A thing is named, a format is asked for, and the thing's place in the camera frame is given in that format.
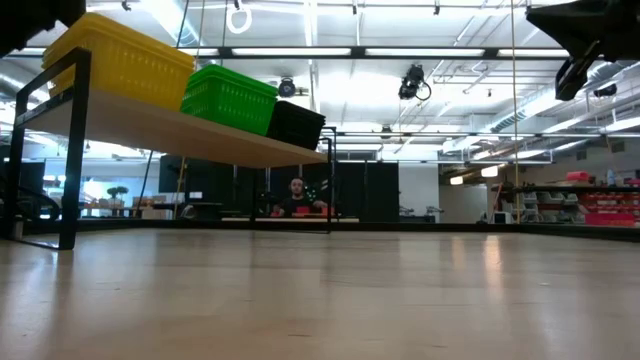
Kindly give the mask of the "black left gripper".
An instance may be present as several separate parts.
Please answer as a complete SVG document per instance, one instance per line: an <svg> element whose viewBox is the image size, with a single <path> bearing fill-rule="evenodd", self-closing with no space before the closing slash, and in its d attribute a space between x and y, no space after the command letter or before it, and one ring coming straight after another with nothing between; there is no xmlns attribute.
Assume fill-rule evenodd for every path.
<svg viewBox="0 0 640 360"><path fill-rule="evenodd" d="M22 50L57 22L72 26L86 12L86 0L0 0L0 56Z"/></svg>

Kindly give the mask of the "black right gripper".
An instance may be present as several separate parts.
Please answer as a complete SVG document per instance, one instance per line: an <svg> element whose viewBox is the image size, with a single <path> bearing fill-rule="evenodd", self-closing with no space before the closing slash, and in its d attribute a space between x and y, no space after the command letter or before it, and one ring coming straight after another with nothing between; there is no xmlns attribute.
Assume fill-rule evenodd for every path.
<svg viewBox="0 0 640 360"><path fill-rule="evenodd" d="M575 97L599 56L640 60L640 0L574 0L531 8L526 20L570 54L556 73L556 100Z"/></svg>

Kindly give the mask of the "green plastic basket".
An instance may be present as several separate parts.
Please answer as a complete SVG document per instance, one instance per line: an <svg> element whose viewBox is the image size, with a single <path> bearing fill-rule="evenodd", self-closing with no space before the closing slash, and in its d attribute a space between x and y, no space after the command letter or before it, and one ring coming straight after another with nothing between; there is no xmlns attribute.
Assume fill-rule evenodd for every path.
<svg viewBox="0 0 640 360"><path fill-rule="evenodd" d="M221 99L225 95L258 95L276 98L278 90L271 85L219 65L207 65L193 73L188 80L183 101Z"/></svg>
<svg viewBox="0 0 640 360"><path fill-rule="evenodd" d="M249 103L214 105L181 105L181 111L204 120L265 136L275 103Z"/></svg>
<svg viewBox="0 0 640 360"><path fill-rule="evenodd" d="M277 89L219 65L208 65L189 77L183 106L275 103Z"/></svg>

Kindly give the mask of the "black plastic basket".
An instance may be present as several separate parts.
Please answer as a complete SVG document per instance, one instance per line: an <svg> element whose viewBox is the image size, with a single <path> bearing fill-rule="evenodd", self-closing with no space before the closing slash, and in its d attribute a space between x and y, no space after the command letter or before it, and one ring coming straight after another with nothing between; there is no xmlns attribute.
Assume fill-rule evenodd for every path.
<svg viewBox="0 0 640 360"><path fill-rule="evenodd" d="M270 139L315 150L323 126L317 124L273 125L270 121L266 136Z"/></svg>
<svg viewBox="0 0 640 360"><path fill-rule="evenodd" d="M272 120L304 120L324 122L326 117L288 101L277 101L272 113Z"/></svg>
<svg viewBox="0 0 640 360"><path fill-rule="evenodd" d="M323 126L326 117L309 109L286 101L278 101L271 116L273 125L285 124L317 124Z"/></svg>

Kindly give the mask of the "long fluorescent light strip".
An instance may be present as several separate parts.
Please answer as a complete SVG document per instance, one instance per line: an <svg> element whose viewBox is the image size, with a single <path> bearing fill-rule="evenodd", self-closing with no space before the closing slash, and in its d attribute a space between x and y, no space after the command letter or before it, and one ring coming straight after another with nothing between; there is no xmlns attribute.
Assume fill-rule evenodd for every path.
<svg viewBox="0 0 640 360"><path fill-rule="evenodd" d="M349 48L233 48L231 50L234 56L349 56L351 50Z"/></svg>
<svg viewBox="0 0 640 360"><path fill-rule="evenodd" d="M414 56L414 57L474 57L483 56L484 49L441 49L441 48L367 48L365 54L368 56Z"/></svg>
<svg viewBox="0 0 640 360"><path fill-rule="evenodd" d="M538 49L538 48L514 48L499 49L498 57L532 57L532 58L563 58L568 57L569 53L564 49Z"/></svg>

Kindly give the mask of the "metal rack with red bins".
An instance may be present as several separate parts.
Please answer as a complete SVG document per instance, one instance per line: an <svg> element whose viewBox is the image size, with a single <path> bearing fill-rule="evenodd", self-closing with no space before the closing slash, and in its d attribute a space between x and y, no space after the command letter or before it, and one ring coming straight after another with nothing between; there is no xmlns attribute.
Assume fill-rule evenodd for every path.
<svg viewBox="0 0 640 360"><path fill-rule="evenodd" d="M640 228L640 189L598 189L578 199L586 225Z"/></svg>

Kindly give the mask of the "black partition panel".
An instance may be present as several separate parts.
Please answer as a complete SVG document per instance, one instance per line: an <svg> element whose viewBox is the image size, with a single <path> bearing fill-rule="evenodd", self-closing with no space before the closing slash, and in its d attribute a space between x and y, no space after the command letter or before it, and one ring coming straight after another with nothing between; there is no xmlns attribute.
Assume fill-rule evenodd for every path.
<svg viewBox="0 0 640 360"><path fill-rule="evenodd" d="M289 183L300 177L310 200L327 203L292 217L279 217L274 208L290 195ZM160 193L170 193L169 208L177 217L195 221L232 218L319 219L396 222L399 217L398 166L377 162L317 163L252 169L166 155L160 159Z"/></svg>

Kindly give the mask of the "person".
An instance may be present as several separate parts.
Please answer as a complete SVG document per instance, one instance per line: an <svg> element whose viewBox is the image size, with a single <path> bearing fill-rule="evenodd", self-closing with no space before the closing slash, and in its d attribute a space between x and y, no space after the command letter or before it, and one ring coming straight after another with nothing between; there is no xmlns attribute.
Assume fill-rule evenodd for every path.
<svg viewBox="0 0 640 360"><path fill-rule="evenodd" d="M300 208L306 208L309 212L327 207L322 200L310 200L305 192L304 181L300 177L293 178L289 183L290 195L284 198L275 208L274 212L279 217L292 217Z"/></svg>

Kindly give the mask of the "silver ventilation duct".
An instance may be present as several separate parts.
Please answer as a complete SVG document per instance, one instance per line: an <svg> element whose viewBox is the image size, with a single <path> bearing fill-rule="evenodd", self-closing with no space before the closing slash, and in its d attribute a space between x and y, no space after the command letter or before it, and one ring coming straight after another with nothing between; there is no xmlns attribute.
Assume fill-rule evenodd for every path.
<svg viewBox="0 0 640 360"><path fill-rule="evenodd" d="M577 95L604 88L614 84L628 73L640 71L640 61L619 61L615 63L601 63L587 72L587 82L580 86ZM553 83L541 88L516 101L516 109L510 108L497 114L484 131L498 133L502 130L529 118L535 117L559 104L562 100L555 98Z"/></svg>

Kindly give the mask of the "wooden shelf with black frame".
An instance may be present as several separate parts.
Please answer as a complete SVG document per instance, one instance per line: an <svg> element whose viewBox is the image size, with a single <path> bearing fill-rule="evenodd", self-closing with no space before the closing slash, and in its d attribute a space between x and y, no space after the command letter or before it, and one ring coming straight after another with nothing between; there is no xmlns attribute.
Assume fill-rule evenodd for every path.
<svg viewBox="0 0 640 360"><path fill-rule="evenodd" d="M82 161L88 140L253 169L333 164L331 154L98 90L91 87L90 75L90 51L75 48L17 92L1 237L16 242L22 239L17 211L27 130L68 139L61 218L55 223L59 238L40 244L52 250L71 250L75 246Z"/></svg>

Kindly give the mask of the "black aluminium table frame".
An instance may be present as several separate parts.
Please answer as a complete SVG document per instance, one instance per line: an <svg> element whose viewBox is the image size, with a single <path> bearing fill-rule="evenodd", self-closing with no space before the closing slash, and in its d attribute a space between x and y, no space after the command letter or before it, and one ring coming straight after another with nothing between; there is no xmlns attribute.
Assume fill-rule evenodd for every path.
<svg viewBox="0 0 640 360"><path fill-rule="evenodd" d="M448 223L374 223L327 222L323 219L260 218L230 221L81 219L78 232L133 230L247 230L280 232L422 232L422 233L521 233L543 236L575 237L640 244L640 228L554 224L448 224Z"/></svg>

